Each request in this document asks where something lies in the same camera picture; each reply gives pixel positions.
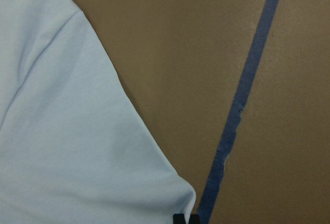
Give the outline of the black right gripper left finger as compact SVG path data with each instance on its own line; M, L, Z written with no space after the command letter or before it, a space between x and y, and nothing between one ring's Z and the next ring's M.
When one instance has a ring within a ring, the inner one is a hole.
M185 224L184 214L174 214L173 215L173 224Z

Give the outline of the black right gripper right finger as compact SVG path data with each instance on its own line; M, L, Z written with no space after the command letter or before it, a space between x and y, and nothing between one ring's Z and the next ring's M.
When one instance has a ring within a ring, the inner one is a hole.
M189 224L199 224L199 215L191 214L189 218Z

